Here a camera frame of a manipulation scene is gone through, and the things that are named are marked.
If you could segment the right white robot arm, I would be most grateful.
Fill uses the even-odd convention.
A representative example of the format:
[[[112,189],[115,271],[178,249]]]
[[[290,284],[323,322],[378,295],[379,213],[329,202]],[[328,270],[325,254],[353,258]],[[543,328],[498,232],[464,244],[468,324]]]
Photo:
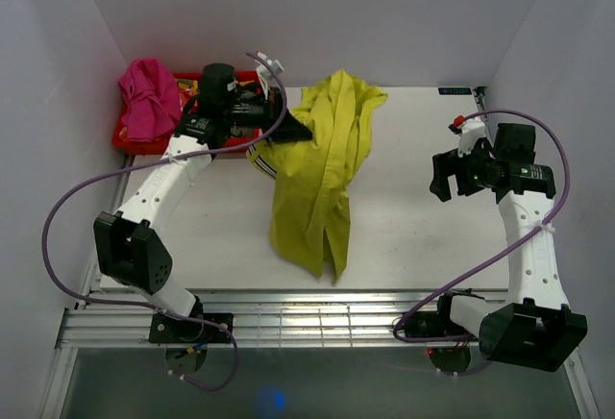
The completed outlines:
[[[451,125],[457,148],[433,157],[430,192],[451,199],[457,193],[494,192],[504,222],[508,289],[500,307],[471,291],[446,292],[433,316],[436,332],[456,339],[475,336],[488,360],[546,372],[556,371],[587,334],[585,316],[570,309],[558,278],[554,230],[554,173],[535,163],[536,132],[530,125],[502,123],[493,141],[484,123],[459,118]]]

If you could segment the yellow-green trousers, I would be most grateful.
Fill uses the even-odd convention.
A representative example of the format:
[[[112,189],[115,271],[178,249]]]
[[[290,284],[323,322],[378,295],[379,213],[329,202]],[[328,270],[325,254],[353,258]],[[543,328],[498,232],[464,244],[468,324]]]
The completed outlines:
[[[376,109],[388,96],[343,70],[302,91],[290,114],[312,133],[292,143],[261,141],[246,155],[275,181],[269,241],[285,260],[317,278],[330,266],[338,280],[348,263],[348,186],[372,148]]]

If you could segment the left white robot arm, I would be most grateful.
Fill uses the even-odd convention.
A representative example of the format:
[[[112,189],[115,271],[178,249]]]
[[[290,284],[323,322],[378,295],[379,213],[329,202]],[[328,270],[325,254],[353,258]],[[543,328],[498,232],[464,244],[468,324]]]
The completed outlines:
[[[197,339],[204,319],[196,297],[173,277],[173,259],[160,236],[185,192],[216,155],[231,152],[226,142],[235,128],[257,131],[265,143],[312,138],[287,109],[280,62],[263,54],[257,61],[257,79],[246,86],[231,65],[206,65],[157,167],[116,212],[102,212],[94,221],[102,274],[138,290],[153,309],[173,315],[170,329],[182,341]]]

